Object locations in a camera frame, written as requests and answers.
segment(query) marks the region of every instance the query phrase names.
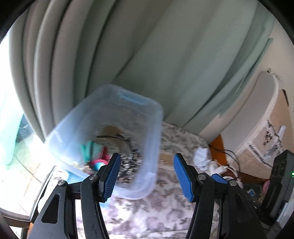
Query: translucent storage box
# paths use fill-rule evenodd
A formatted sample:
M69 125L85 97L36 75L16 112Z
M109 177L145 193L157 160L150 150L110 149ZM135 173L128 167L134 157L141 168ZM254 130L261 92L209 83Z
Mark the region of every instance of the translucent storage box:
M81 145L107 125L130 132L143 162L134 181L116 185L113 195L141 199L155 187L162 119L163 109L158 102L107 84L77 105L50 133L45 144L57 159L56 164L83 180L88 175L72 166L73 161L80 165L84 162Z

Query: beige wall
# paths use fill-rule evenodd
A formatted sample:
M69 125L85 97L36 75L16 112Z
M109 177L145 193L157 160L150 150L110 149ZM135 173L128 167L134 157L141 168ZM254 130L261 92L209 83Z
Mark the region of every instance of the beige wall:
M281 76L282 81L280 81L280 85L287 91L291 121L294 124L294 45L278 21L275 22L270 37L274 38L274 40L241 96L222 116L216 116L200 132L200 137L211 142L220 134L238 114L250 96L259 73L266 71L268 68L271 68L273 72Z

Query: silver bolt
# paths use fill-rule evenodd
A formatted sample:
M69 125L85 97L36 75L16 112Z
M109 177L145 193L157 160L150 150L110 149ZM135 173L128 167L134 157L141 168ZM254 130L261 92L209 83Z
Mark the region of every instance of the silver bolt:
M206 179L206 176L205 176L204 174L199 174L199 175L198 175L198 178L199 178L200 180L205 180L205 179Z
M65 180L61 179L58 181L58 186L63 186L65 184Z
M90 177L89 177L90 180L95 180L95 179L97 179L97 178L98 178L98 176L97 176L96 174L92 174L92 175L90 175Z
M231 181L229 182L229 184L230 184L231 186L233 186L233 187L237 185L236 181L234 181L234 180L231 180Z

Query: orange surface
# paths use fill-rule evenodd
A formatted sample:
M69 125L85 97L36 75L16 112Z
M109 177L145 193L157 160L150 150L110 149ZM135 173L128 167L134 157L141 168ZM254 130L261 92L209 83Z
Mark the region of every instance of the orange surface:
M224 149L223 148L223 139L221 136L217 136L209 145L210 151L211 151L211 156L213 160L218 161L221 165L226 165L227 164L227 159L225 156L225 153L223 152L218 152L216 151L213 147L216 149Z

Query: curtain fold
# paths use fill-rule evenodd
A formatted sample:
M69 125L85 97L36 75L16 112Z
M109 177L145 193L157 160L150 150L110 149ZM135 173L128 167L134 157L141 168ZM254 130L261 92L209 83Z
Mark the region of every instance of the curtain fold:
M37 0L26 14L11 29L11 71L44 138L106 83L157 100L166 122L199 133L241 94L275 20L256 0Z

